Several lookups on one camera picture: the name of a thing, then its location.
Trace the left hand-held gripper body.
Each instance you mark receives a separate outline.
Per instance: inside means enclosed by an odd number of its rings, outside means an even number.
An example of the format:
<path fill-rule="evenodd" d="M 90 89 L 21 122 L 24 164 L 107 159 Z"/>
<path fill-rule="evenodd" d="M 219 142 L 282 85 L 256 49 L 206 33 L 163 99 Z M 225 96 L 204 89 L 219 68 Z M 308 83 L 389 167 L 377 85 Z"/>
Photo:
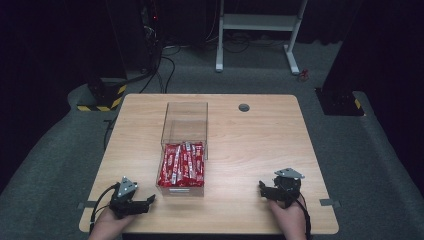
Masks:
<path fill-rule="evenodd" d="M 133 196 L 137 188 L 138 185 L 126 176 L 123 176 L 121 181 L 115 187 L 109 208 L 118 219 L 137 214 L 137 206 L 133 201 Z"/>

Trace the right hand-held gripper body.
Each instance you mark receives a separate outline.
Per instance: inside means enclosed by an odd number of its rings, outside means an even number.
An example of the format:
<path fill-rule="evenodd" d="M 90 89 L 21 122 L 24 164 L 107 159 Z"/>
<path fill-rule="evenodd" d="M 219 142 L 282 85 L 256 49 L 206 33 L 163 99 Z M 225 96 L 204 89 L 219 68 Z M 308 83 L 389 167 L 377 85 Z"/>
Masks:
<path fill-rule="evenodd" d="M 304 175 L 293 168 L 281 169 L 275 174 L 273 199 L 282 202 L 285 207 L 289 207 L 300 196 L 301 180 Z"/>

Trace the person's left hand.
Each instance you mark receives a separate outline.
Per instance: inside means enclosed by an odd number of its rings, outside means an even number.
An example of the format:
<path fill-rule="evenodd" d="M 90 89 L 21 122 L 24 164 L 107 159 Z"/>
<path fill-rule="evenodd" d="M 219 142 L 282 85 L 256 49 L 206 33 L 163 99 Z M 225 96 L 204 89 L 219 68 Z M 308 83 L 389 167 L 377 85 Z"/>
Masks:
<path fill-rule="evenodd" d="M 135 219 L 135 215 L 118 219 L 111 209 L 106 208 L 96 220 L 88 240 L 115 240 Z"/>

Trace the person's right hand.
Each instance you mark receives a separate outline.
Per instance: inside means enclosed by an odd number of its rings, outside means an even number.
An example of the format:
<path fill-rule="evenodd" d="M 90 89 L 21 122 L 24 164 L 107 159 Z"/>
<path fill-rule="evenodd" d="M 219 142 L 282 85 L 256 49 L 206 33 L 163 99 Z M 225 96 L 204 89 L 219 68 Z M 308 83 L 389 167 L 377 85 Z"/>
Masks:
<path fill-rule="evenodd" d="M 268 200 L 268 205 L 286 240 L 307 240 L 306 219 L 303 211 L 305 203 L 302 197 L 285 209 L 273 200 Z"/>

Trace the tall empty clear plastic box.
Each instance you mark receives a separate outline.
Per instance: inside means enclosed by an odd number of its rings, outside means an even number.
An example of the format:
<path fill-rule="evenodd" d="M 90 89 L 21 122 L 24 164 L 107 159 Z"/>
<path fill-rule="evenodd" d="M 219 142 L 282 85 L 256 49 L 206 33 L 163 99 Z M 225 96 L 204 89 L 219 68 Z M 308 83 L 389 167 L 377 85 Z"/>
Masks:
<path fill-rule="evenodd" d="M 163 123 L 161 147 L 182 142 L 201 143 L 204 158 L 208 146 L 208 103 L 168 102 Z"/>

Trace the black column with dark base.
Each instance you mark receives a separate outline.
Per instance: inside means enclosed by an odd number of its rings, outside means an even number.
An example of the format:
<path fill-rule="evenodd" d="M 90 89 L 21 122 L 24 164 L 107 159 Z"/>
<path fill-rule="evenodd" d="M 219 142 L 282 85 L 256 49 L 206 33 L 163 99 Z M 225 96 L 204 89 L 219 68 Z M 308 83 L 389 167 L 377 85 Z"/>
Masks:
<path fill-rule="evenodd" d="M 362 91 L 379 106 L 424 103 L 424 0 L 363 0 L 316 94 L 327 115 L 362 116 Z"/>

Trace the black column with striped base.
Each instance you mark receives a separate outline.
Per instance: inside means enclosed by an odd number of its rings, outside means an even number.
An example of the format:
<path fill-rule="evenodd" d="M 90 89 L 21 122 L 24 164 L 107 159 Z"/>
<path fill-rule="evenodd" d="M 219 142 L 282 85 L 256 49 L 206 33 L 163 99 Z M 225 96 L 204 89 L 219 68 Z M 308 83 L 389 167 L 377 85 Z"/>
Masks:
<path fill-rule="evenodd" d="M 125 91 L 126 72 L 111 19 L 111 0 L 78 0 L 78 53 L 90 98 L 78 106 L 110 111 Z"/>

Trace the white metal stand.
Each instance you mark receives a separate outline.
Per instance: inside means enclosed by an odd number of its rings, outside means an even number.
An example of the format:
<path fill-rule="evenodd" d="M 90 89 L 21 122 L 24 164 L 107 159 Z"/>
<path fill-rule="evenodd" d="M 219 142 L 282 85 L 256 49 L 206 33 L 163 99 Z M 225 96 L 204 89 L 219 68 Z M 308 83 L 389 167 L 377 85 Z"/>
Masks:
<path fill-rule="evenodd" d="M 291 37 L 288 45 L 283 46 L 291 73 L 299 75 L 301 71 L 293 54 L 293 48 L 303 20 L 308 0 L 301 0 L 296 15 L 252 15 L 252 14 L 228 14 L 225 12 L 225 0 L 219 3 L 219 27 L 218 44 L 216 52 L 215 70 L 222 72 L 224 69 L 223 38 L 225 30 L 252 30 L 252 31 L 276 31 L 290 32 Z"/>

